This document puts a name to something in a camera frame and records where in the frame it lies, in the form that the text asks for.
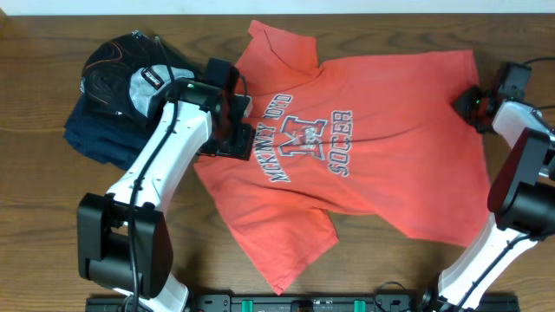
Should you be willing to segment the red soccer t-shirt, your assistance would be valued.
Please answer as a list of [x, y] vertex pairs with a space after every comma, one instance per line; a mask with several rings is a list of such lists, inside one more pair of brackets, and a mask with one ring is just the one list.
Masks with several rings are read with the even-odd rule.
[[282, 294], [338, 241], [330, 213], [468, 246], [488, 213], [482, 138], [454, 111], [473, 52], [320, 62], [317, 41], [252, 21], [238, 60], [255, 129], [247, 161], [195, 171], [254, 266]]

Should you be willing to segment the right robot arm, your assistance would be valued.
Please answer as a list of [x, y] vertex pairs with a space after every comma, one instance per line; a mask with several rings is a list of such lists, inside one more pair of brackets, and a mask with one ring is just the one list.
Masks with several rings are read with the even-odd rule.
[[454, 103], [478, 133], [510, 146], [487, 197], [489, 217], [462, 255], [415, 303], [415, 311], [518, 311], [515, 295], [487, 294], [519, 255], [554, 234], [554, 128], [525, 101], [532, 62], [503, 63], [490, 88], [472, 86]]

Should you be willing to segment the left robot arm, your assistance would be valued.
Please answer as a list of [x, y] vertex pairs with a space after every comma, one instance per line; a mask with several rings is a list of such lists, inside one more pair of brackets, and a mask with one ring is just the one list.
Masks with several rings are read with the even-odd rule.
[[118, 292], [90, 297], [87, 311], [188, 311], [190, 291], [172, 273], [166, 214], [198, 155], [247, 160], [255, 131], [243, 119], [251, 97], [236, 94], [242, 77], [212, 58], [200, 81], [170, 77], [160, 122], [137, 160], [104, 195], [78, 205], [78, 270]]

